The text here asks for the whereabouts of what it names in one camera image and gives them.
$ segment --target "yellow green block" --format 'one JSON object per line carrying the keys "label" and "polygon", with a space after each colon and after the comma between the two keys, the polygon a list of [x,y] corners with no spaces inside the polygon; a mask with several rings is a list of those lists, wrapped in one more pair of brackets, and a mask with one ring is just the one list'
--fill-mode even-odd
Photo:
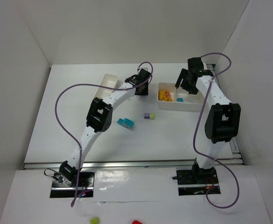
{"label": "yellow green block", "polygon": [[91,220],[90,220],[90,223],[91,223],[91,224],[98,224],[98,223],[99,223],[98,217],[91,219]]}
{"label": "yellow green block", "polygon": [[150,120],[154,120],[155,118],[155,114],[154,113],[150,113]]}

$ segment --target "table top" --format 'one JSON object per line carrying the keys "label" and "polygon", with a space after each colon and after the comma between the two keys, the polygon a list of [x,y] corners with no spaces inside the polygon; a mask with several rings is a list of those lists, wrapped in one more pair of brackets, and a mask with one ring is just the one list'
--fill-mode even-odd
{"label": "table top", "polygon": [[[162,161],[193,160],[192,142],[198,112],[160,110],[157,106],[158,83],[175,83],[187,63],[153,64],[153,80],[149,95],[134,96],[114,112],[111,127],[92,146],[85,161]],[[137,72],[138,64],[71,64],[53,65],[46,85],[25,163],[65,161],[76,143],[58,125],[54,104],[61,91],[78,83],[100,84],[104,74],[117,75],[121,85],[125,78]],[[58,114],[64,126],[80,139],[86,125],[86,115],[96,93],[96,87],[80,86],[66,92],[59,101]],[[144,119],[144,113],[154,112],[155,120]],[[204,151],[211,141],[204,133],[205,113],[197,135],[197,148]],[[133,129],[117,124],[119,118],[134,121]],[[233,158],[229,143],[220,159]]]}
{"label": "table top", "polygon": [[[228,209],[212,207],[205,195],[178,196],[175,168],[98,170],[93,198],[49,198],[52,179],[43,170],[16,171],[0,224],[269,224],[270,220],[252,167],[230,166],[239,181],[238,202]],[[217,167],[221,194],[210,195],[220,206],[233,202],[236,184],[231,173]]]}

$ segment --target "white container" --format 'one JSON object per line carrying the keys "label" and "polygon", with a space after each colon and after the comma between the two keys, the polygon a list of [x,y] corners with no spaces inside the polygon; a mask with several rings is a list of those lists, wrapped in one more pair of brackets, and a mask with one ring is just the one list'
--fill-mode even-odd
{"label": "white container", "polygon": [[[188,94],[188,92],[181,87],[175,88],[174,83],[159,83],[158,92],[166,91],[170,92],[172,102],[159,101],[157,95],[158,108],[162,110],[173,111],[200,111],[203,105],[204,97],[198,92],[197,95]],[[177,98],[183,98],[183,102],[178,102]]]}
{"label": "white container", "polygon": [[[117,85],[117,81],[118,81],[118,76],[105,74],[100,85],[110,87],[110,88],[115,88]],[[94,95],[94,98],[98,97],[98,98],[102,99],[102,98],[110,95],[112,92],[113,92],[113,90],[108,90],[108,89],[104,89],[104,88],[99,87]]]}

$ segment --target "gray wall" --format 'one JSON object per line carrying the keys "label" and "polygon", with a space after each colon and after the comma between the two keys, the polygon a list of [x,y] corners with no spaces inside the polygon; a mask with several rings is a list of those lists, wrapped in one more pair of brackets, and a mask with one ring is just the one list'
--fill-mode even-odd
{"label": "gray wall", "polygon": [[[219,82],[242,107],[237,141],[273,222],[273,0],[250,1],[224,53],[232,67]],[[220,58],[216,70],[226,65]]]}
{"label": "gray wall", "polygon": [[11,0],[0,0],[0,217],[21,167],[49,64]]}
{"label": "gray wall", "polygon": [[19,0],[51,64],[186,62],[222,52],[248,1]]}

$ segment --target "white table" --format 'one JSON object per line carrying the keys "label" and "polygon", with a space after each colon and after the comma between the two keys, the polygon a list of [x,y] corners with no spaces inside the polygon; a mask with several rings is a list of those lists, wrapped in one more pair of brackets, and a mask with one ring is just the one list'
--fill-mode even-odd
{"label": "white table", "polygon": [[[187,64],[153,65],[154,73],[149,86],[149,96],[134,96],[114,111],[113,124],[97,139],[85,161],[161,161],[196,158],[192,140],[199,113],[157,108],[158,83],[175,83],[181,69],[187,68]],[[136,74],[137,66],[138,64],[53,65],[25,163],[63,162],[75,148],[75,142],[60,128],[54,116],[54,104],[62,90],[77,83],[99,84],[106,73],[118,75],[120,86],[125,78]],[[96,87],[81,86],[71,89],[60,99],[59,117],[78,139],[83,133],[86,115],[96,90]],[[144,119],[145,112],[154,112],[155,120]],[[119,118],[134,121],[134,128],[128,130],[118,125]],[[197,137],[197,148],[201,151],[211,144],[204,133],[205,119],[203,118]],[[228,143],[220,158],[234,158]]]}
{"label": "white table", "polygon": [[[255,174],[250,166],[230,166],[238,177],[239,201],[229,209],[212,207],[204,195],[178,196],[175,168],[97,171],[94,197],[50,199],[52,179],[42,170],[17,171],[0,224],[269,224]],[[218,167],[220,195],[210,195],[217,205],[235,199],[236,184],[225,168]]]}

